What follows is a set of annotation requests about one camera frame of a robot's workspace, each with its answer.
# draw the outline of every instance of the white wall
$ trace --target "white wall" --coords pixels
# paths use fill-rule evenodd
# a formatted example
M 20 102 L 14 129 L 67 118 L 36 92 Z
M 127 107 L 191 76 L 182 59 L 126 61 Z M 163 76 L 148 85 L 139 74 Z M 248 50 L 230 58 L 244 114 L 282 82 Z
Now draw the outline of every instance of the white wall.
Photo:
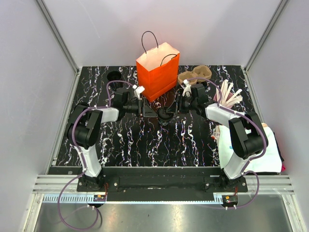
M 0 1 L 0 231 L 22 223 L 74 73 L 33 0 Z
M 309 228 L 309 1 L 290 1 L 249 70 Z
M 45 0 L 79 66 L 135 65 L 155 33 L 180 64 L 245 65 L 280 0 Z M 145 47 L 155 47 L 145 35 Z

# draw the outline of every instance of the black mount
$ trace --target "black mount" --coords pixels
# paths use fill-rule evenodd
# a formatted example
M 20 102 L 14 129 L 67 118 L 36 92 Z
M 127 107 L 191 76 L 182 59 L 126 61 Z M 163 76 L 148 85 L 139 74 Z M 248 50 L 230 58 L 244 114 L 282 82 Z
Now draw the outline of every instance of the black mount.
M 156 112 L 149 106 L 144 96 L 139 100 L 131 97 L 132 91 L 126 88 L 118 88 L 112 99 L 112 107 L 119 110 L 118 119 L 120 121 L 126 113 L 133 113 L 141 117 L 157 117 Z
M 268 146 L 268 139 L 263 129 L 262 123 L 256 112 L 249 112 L 245 114 L 247 118 L 253 121 L 263 133 Z M 233 150 L 236 155 L 244 160 L 253 154 L 258 154 L 263 150 L 263 140 L 261 134 L 257 129 L 247 120 L 242 117 L 233 118 L 228 121 L 231 135 L 231 142 Z
M 182 88 L 178 89 L 174 102 L 166 112 L 170 114 L 187 114 L 190 110 L 195 110 L 198 115 L 206 118 L 205 108 L 215 102 L 208 99 L 208 95 L 205 92 L 205 85 L 192 85 L 191 94 L 186 92 L 185 96 L 183 96 L 183 91 Z

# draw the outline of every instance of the white cloth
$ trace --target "white cloth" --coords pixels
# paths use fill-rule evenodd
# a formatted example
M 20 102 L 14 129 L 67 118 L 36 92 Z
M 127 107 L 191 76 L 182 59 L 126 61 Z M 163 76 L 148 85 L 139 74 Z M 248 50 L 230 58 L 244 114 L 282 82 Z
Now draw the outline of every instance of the white cloth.
M 282 162 L 279 156 L 275 135 L 269 127 L 264 127 L 266 137 L 268 138 L 268 147 L 266 153 L 258 159 L 253 160 L 246 171 L 254 172 L 281 172 Z M 229 160 L 231 159 L 234 151 L 232 148 L 231 136 L 229 128 L 225 126 L 217 126 L 215 137 L 219 149 L 219 161 L 220 167 L 224 168 Z

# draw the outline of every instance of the black marble surface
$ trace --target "black marble surface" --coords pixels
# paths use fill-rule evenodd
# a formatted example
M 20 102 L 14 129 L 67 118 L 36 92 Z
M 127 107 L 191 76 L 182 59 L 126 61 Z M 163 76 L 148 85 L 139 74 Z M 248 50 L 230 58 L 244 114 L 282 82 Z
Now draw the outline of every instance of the black marble surface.
M 179 66 L 179 73 L 191 71 L 195 66 Z M 217 85 L 228 79 L 234 83 L 232 91 L 242 89 L 243 102 L 235 110 L 250 112 L 253 104 L 240 66 L 209 66 L 211 80 Z M 135 66 L 83 67 L 77 85 L 71 112 L 75 105 L 87 102 L 90 106 L 107 104 L 106 75 L 113 70 L 122 73 L 123 79 L 137 84 Z M 209 99 L 215 87 L 206 89 Z M 170 106 L 175 88 L 151 103 L 153 109 Z M 219 165 L 216 142 L 211 138 L 216 123 L 203 119 L 195 112 L 176 115 L 169 125 L 162 127 L 156 118 L 139 118 L 132 114 L 120 122 L 102 124 L 96 144 L 102 166 L 217 166 Z M 77 152 L 63 138 L 56 166 L 81 166 Z

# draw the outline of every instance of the white straw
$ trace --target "white straw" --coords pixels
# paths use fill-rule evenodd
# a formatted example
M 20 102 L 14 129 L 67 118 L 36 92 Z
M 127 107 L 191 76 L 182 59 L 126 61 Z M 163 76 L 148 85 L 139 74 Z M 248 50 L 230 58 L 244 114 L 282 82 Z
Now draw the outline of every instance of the white straw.
M 239 103 L 242 100 L 241 97 L 234 98 L 231 102 L 227 103 L 227 106 L 234 105 L 235 103 Z
M 230 103 L 240 92 L 242 92 L 242 89 L 237 90 L 236 93 L 226 103 Z
M 222 86 L 221 86 L 221 92 L 222 92 L 221 104 L 224 104 L 224 103 L 225 103 L 225 100 L 226 100 L 226 98 L 225 98 L 225 91 L 226 91 L 226 88 L 227 88 L 226 86 L 227 86 L 227 81 L 224 80 L 224 81 L 222 82 Z

